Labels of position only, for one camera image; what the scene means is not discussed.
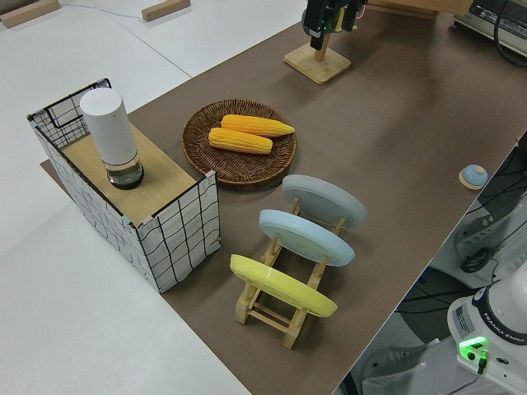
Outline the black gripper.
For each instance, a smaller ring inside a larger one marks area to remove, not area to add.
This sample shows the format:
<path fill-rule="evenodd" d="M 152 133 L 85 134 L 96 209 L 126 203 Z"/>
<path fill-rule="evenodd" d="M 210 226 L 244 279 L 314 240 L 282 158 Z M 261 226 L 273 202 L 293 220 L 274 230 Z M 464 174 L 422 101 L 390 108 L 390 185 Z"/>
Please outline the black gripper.
<path fill-rule="evenodd" d="M 357 0 L 345 1 L 310 0 L 307 2 L 307 33 L 311 35 L 310 47 L 321 49 L 324 33 L 333 32 L 337 26 L 340 10 L 344 12 L 344 30 L 351 31 L 357 14 Z"/>

